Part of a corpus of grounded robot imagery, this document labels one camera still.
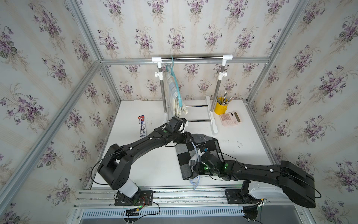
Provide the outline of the blue cream plaid scarf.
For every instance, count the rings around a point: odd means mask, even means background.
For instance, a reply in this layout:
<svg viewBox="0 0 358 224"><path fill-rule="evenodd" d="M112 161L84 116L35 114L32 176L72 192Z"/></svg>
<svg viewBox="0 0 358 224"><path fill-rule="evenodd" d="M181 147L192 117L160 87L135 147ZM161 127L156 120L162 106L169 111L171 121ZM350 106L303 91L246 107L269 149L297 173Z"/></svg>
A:
<svg viewBox="0 0 358 224"><path fill-rule="evenodd" d="M166 65L163 68L165 68L164 82L169 108L173 116L183 117L188 113L188 110L180 94L180 83L175 74L173 74L174 70L172 66Z"/></svg>

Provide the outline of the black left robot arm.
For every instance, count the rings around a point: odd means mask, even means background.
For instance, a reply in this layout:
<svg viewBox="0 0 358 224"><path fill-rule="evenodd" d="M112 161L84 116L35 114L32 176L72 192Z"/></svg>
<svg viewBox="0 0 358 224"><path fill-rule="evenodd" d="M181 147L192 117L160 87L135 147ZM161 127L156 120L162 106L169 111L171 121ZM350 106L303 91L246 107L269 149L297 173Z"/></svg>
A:
<svg viewBox="0 0 358 224"><path fill-rule="evenodd" d="M185 118L174 116L168 123L154 129L138 141L122 146L111 145L100 161L97 173L113 190L119 190L129 181L132 164L143 155L169 143L190 143L191 134L184 130L186 123Z"/></svg>

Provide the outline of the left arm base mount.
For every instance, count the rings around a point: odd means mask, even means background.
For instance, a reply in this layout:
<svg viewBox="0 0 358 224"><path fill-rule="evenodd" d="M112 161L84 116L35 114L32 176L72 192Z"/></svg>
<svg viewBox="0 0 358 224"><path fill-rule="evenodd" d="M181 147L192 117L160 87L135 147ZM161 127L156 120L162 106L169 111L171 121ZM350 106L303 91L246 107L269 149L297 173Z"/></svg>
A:
<svg viewBox="0 0 358 224"><path fill-rule="evenodd" d="M114 195L115 206L138 206L153 204L153 191L141 190L140 187L131 179L117 190Z"/></svg>

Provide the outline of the white and steel clothes rack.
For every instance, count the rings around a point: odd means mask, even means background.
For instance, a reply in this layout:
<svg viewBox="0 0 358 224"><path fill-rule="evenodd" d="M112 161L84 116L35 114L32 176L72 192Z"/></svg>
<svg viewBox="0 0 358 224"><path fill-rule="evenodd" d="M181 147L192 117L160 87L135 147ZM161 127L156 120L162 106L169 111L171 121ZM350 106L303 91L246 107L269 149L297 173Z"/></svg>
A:
<svg viewBox="0 0 358 224"><path fill-rule="evenodd" d="M233 55L218 56L173 56L174 71L180 83L180 93L188 110L188 115L194 106L189 104L190 100L203 100L201 105L205 111L204 117L193 119L192 122L207 122L214 134L218 133L214 109L216 97L219 96L222 80L227 76L227 65L233 60ZM167 103L164 66L170 64L170 56L152 57L151 61L157 65L155 76L159 78L161 96L163 100L165 118L172 114Z"/></svg>

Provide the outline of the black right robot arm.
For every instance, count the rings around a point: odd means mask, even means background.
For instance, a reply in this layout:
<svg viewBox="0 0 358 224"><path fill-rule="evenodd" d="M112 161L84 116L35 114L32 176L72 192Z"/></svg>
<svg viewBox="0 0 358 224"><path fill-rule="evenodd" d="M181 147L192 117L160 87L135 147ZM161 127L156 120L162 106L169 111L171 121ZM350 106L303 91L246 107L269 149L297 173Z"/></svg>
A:
<svg viewBox="0 0 358 224"><path fill-rule="evenodd" d="M217 176L224 181L271 184L282 189L295 204L309 209L316 207L314 177L289 161L281 161L277 165L253 165L234 160L222 161L206 152L193 170L196 175Z"/></svg>

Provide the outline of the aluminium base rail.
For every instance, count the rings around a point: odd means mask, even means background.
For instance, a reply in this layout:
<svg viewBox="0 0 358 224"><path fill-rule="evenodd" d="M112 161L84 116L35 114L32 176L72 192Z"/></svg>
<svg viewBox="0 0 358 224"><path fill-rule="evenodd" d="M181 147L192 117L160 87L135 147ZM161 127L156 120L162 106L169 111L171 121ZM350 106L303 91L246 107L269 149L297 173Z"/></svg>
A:
<svg viewBox="0 0 358 224"><path fill-rule="evenodd" d="M129 205L122 194L108 187L81 190L73 206L74 219L119 218L133 223L140 218L246 216L258 221L262 206L291 206L287 199L268 198L262 203L229 203L229 186L143 188L140 202Z"/></svg>

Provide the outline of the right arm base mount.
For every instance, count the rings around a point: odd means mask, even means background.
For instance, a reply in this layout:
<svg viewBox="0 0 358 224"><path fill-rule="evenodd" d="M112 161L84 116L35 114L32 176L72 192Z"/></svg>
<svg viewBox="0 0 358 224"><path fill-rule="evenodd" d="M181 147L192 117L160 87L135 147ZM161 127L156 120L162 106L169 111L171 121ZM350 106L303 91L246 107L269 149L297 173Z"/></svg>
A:
<svg viewBox="0 0 358 224"><path fill-rule="evenodd" d="M265 199L288 199L277 186L256 181L244 181L240 188L226 189L228 204L259 204Z"/></svg>

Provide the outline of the red white pen box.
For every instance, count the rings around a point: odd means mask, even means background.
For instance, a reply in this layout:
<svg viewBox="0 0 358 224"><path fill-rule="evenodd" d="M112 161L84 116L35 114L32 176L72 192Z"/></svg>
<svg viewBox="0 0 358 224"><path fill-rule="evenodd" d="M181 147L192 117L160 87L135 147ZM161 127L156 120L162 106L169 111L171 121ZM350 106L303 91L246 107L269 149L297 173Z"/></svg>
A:
<svg viewBox="0 0 358 224"><path fill-rule="evenodd" d="M144 115L138 116L138 120L139 120L139 126L140 126L140 137L145 137L145 136L147 136L147 130L146 130L146 125L145 125L145 116Z"/></svg>

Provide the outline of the pink calculator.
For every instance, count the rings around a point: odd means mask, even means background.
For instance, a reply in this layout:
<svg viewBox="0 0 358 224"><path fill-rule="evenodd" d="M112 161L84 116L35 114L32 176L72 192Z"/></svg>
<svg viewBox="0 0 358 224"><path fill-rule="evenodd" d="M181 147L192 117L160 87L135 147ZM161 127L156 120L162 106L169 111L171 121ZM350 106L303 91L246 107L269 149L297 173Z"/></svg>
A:
<svg viewBox="0 0 358 224"><path fill-rule="evenodd" d="M236 126L241 123L241 119L237 111L224 113L219 115L219 117L224 127Z"/></svg>

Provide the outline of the black grey checkered scarf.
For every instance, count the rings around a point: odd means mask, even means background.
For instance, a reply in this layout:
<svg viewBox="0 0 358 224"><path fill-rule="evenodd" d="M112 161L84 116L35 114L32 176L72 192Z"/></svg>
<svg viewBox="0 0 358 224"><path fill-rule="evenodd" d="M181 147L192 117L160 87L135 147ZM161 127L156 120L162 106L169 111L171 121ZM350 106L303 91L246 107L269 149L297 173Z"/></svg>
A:
<svg viewBox="0 0 358 224"><path fill-rule="evenodd" d="M206 175L204 165L199 162L198 156L206 152L221 153L219 141L216 138L204 134L192 135L192 143L177 144L175 146L179 167L183 180L194 179L199 175Z"/></svg>

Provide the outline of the teal plastic clothes hanger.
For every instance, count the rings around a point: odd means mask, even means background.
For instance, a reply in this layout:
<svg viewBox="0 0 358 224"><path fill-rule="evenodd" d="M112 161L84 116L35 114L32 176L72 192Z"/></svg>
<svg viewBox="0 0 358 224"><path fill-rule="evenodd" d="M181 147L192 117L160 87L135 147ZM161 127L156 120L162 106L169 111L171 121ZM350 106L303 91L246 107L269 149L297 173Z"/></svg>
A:
<svg viewBox="0 0 358 224"><path fill-rule="evenodd" d="M168 73L168 77L169 77L169 81L171 81L170 86L170 91L172 94L172 98L175 102L175 105L181 109L183 107L183 102L182 102L182 97L181 97L181 93L180 93L180 88L179 88L179 81L175 75L175 71L174 71L174 58L173 56L170 57L170 64L166 65L166 71Z"/></svg>

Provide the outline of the yellow pen holder cup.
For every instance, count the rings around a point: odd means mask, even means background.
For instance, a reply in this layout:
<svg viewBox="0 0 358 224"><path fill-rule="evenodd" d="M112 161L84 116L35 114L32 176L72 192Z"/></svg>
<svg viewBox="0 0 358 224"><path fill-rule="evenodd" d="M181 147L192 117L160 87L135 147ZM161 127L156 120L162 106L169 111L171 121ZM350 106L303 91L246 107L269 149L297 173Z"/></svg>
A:
<svg viewBox="0 0 358 224"><path fill-rule="evenodd" d="M224 114L227 110L229 103L232 101L232 99L233 99L233 97L231 97L231 98L228 97L227 91L225 91L223 95L221 92L220 95L216 97L216 106L215 106L214 112L217 115Z"/></svg>

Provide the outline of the light blue plastic clothes hanger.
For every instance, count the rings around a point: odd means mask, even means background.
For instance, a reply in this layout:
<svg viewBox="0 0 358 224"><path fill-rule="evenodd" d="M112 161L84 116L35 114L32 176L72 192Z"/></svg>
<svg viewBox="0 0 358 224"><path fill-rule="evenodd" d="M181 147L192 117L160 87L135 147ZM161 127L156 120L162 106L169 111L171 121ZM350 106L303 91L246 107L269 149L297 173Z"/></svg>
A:
<svg viewBox="0 0 358 224"><path fill-rule="evenodd" d="M201 164L201 153L199 152L197 145L192 142L192 146L195 150L195 164L192 165L192 172L196 171L197 176L190 179L190 183L194 186L193 190L196 190L200 183L200 164Z"/></svg>

